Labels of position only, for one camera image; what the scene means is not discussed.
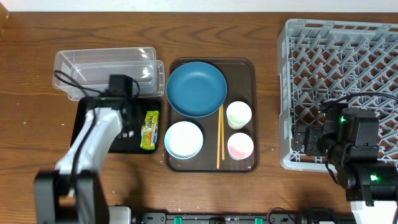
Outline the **yellow green snack wrapper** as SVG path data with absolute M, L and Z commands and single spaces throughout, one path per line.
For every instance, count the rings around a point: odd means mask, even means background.
M 144 125 L 141 128 L 141 144 L 144 150 L 155 150 L 159 127 L 159 111 L 147 111 Z

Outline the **white cup pink inside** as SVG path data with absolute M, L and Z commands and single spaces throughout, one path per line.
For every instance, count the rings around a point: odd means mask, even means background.
M 228 139 L 227 148 L 229 155 L 234 160 L 239 161 L 248 158 L 252 154 L 254 143 L 247 134 L 235 133 Z

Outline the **light blue rice bowl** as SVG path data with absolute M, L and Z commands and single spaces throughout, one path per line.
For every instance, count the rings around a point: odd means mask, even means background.
M 180 121 L 171 125 L 164 139 L 166 151 L 176 159 L 190 159 L 196 156 L 203 142 L 201 129 L 189 121 Z

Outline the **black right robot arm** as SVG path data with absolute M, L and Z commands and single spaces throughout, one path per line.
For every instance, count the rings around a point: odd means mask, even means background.
M 378 159 L 379 120 L 344 101 L 322 106 L 325 122 L 296 124 L 295 151 L 325 157 L 334 183 L 345 190 L 356 223 L 397 223 L 397 168 Z

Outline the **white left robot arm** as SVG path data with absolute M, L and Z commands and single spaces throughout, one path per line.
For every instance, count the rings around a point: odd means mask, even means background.
M 127 206 L 109 206 L 99 173 L 116 138 L 134 135 L 139 84 L 127 75 L 111 75 L 109 88 L 88 104 L 85 122 L 71 148 L 53 171 L 34 180 L 37 223 L 133 223 Z

